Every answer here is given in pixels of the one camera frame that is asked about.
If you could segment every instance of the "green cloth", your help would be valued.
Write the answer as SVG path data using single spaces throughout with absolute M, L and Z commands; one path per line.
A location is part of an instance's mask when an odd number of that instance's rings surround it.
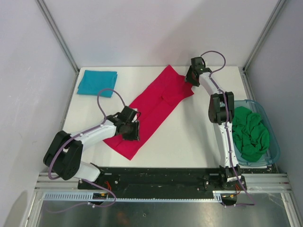
M 232 138 L 241 157 L 257 162 L 269 148 L 269 132 L 261 123 L 261 115 L 240 106 L 232 121 Z

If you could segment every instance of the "folded red cloth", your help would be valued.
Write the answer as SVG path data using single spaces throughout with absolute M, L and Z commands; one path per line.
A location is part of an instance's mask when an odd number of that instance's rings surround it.
M 123 140 L 121 135 L 104 140 L 119 154 L 131 160 L 140 147 L 152 136 L 162 122 L 184 98 L 194 93 L 185 77 L 169 65 L 163 72 L 129 105 L 141 112 L 140 141 Z

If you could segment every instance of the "wire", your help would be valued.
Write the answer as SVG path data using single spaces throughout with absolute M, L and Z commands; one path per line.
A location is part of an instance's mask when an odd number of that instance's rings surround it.
M 206 53 L 210 53 L 210 52 L 213 52 L 213 53 L 217 53 L 219 55 L 221 55 L 223 57 L 223 60 L 224 60 L 224 64 L 221 68 L 217 69 L 217 70 L 214 70 L 212 71 L 210 74 L 209 74 L 209 79 L 212 81 L 212 83 L 215 85 L 215 87 L 218 89 L 218 91 L 220 91 L 222 94 L 223 94 L 223 97 L 224 97 L 224 104 L 225 104 L 225 110 L 226 110 L 226 122 L 225 122 L 225 129 L 226 129 L 226 133 L 227 133 L 227 140 L 228 140 L 228 147 L 229 147 L 229 159 L 230 159 L 230 164 L 232 166 L 232 170 L 233 172 L 235 173 L 235 176 L 239 182 L 239 184 L 241 185 L 242 189 L 244 190 L 244 192 L 246 193 L 246 195 L 249 197 L 249 199 L 252 201 L 252 204 L 251 203 L 239 203 L 239 204 L 236 204 L 235 206 L 254 206 L 256 205 L 256 202 L 254 201 L 254 199 L 251 197 L 251 195 L 247 192 L 247 190 L 245 189 L 244 185 L 242 185 L 242 182 L 238 176 L 238 173 L 237 171 L 235 170 L 235 167 L 233 165 L 233 162 L 232 162 L 232 144 L 231 144 L 231 138 L 230 138 L 230 134 L 229 134 L 229 128 L 228 128 L 228 122 L 229 122 L 229 114 L 228 114 L 228 105 L 227 105 L 227 99 L 226 99 L 226 94 L 225 92 L 219 88 L 219 86 L 217 85 L 217 83 L 214 81 L 214 79 L 211 78 L 211 76 L 215 73 L 215 72 L 218 72 L 220 71 L 221 69 L 223 69 L 226 65 L 226 58 L 224 57 L 223 54 L 221 54 L 220 52 L 217 52 L 217 51 L 206 51 L 205 53 L 201 54 L 201 57 L 206 54 Z
M 105 89 L 99 91 L 99 92 L 98 92 L 98 95 L 97 95 L 97 104 L 98 104 L 98 107 L 99 107 L 100 111 L 102 112 L 102 114 L 103 114 L 103 116 L 104 116 L 104 119 L 103 119 L 102 123 L 101 123 L 101 124 L 98 124 L 98 125 L 96 125 L 96 126 L 94 126 L 94 127 L 92 127 L 92 128 L 90 128 L 90 129 L 84 130 L 84 131 L 81 132 L 81 133 L 78 133 L 77 135 L 71 137 L 71 138 L 68 139 L 65 143 L 63 143 L 63 145 L 58 149 L 58 151 L 56 152 L 55 156 L 53 157 L 53 159 L 52 159 L 52 161 L 51 161 L 51 163 L 50 163 L 50 165 L 49 165 L 49 169 L 48 169 L 48 178 L 49 178 L 49 179 L 51 179 L 51 180 L 56 180 L 56 179 L 60 178 L 60 176 L 52 177 L 52 169 L 53 169 L 53 166 L 54 166 L 54 164 L 55 164 L 55 162 L 56 162 L 58 156 L 59 156 L 60 153 L 63 151 L 63 149 L 64 149 L 71 141 L 73 141 L 75 138 L 77 138 L 77 137 L 79 137 L 79 136 L 81 136 L 81 135 L 83 135 L 83 134 L 86 134 L 86 133 L 88 133 L 88 132 L 90 132 L 90 131 L 93 131 L 93 130 L 99 128 L 99 127 L 102 127 L 102 125 L 105 123 L 105 121 L 106 121 L 106 114 L 105 114 L 104 110 L 102 109 L 102 107 L 101 107 L 101 105 L 100 105 L 99 97 L 100 97 L 100 95 L 101 95 L 102 92 L 107 91 L 107 90 L 110 90 L 110 91 L 115 92 L 115 93 L 119 96 L 119 98 L 121 99 L 122 104 L 125 106 L 125 102 L 124 102 L 123 98 L 122 98 L 122 97 L 120 96 L 120 94 L 119 94 L 118 92 L 116 92 L 115 90 L 113 90 L 113 89 L 111 89 L 111 88 L 105 88 Z M 113 205 L 113 204 L 116 202 L 116 195 L 111 191 L 111 186 L 109 185 L 109 183 L 108 183 L 108 186 L 109 186 L 110 190 L 109 190 L 109 189 L 106 189 L 106 188 L 104 188 L 104 187 L 102 187 L 102 186 L 99 186 L 99 185 L 97 185 L 97 184 L 95 184 L 95 183 L 93 183 L 93 182 L 90 182 L 90 181 L 88 181 L 88 180 L 86 180 L 86 179 L 83 179 L 83 181 L 85 181 L 85 182 L 87 182 L 87 183 L 89 183 L 89 184 L 91 184 L 91 185 L 93 185 L 93 186 L 95 186 L 95 187 L 97 187 L 97 188 L 100 188 L 100 189 L 102 189 L 102 190 L 107 191 L 109 194 L 112 194 L 113 197 L 114 197 L 114 201 L 113 201 L 112 203 L 110 203 L 110 204 L 107 204 L 107 205 L 96 205 L 96 204 L 94 204 L 93 207 L 108 207 L 108 206 Z M 69 209 L 72 209 L 72 208 L 74 208 L 74 207 L 77 207 L 77 206 L 80 206 L 80 205 L 83 205 L 83 204 L 86 204 L 86 203 L 78 203 L 78 204 L 76 204 L 76 205 L 73 205 L 73 206 L 71 206 L 71 207 L 65 209 L 65 210 L 61 210 L 61 211 L 49 211 L 49 212 L 50 212 L 50 213 L 61 213 L 61 212 L 65 212 L 65 211 L 67 211 L 67 210 L 69 210 Z

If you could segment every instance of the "translucent plastic basket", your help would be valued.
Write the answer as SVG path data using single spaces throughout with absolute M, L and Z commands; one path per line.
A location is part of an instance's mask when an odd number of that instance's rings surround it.
M 267 152 L 257 161 L 257 162 L 248 162 L 245 159 L 241 157 L 241 153 L 237 149 L 236 145 L 235 147 L 235 153 L 237 160 L 241 166 L 250 166 L 250 167 L 260 167 L 260 166 L 268 166 L 271 164 L 274 164 L 279 158 L 280 158 L 280 147 L 276 141 L 275 134 L 271 128 L 271 125 L 269 123 L 269 120 L 267 118 L 267 115 L 263 109 L 263 107 L 253 100 L 241 100 L 241 101 L 235 101 L 235 108 L 244 106 L 248 109 L 250 109 L 254 113 L 259 113 L 261 115 L 262 123 L 264 126 L 268 129 L 269 137 L 270 137 L 270 144 L 269 149 Z

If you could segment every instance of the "white wall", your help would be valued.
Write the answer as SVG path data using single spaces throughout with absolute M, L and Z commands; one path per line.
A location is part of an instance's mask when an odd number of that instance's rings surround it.
M 248 74 L 281 148 L 278 163 L 287 172 L 303 213 L 303 1 L 289 1 Z
M 75 74 L 34 0 L 0 1 L 0 51 L 0 226 L 16 227 Z
M 46 0 L 79 66 L 243 66 L 277 0 Z M 221 65 L 220 56 L 207 56 Z

